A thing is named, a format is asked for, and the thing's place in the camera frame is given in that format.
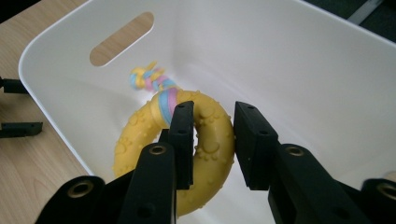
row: table surface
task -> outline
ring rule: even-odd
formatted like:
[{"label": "table surface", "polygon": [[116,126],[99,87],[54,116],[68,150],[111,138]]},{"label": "table surface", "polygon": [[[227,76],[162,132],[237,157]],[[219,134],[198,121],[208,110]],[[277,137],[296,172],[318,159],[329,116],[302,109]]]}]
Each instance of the table surface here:
[{"label": "table surface", "polygon": [[[23,50],[37,35],[86,0],[42,0],[0,24],[0,76],[16,78]],[[36,136],[0,139],[0,220],[34,223],[66,181],[86,175],[74,155],[27,94],[0,90],[0,122],[44,123]]]}]

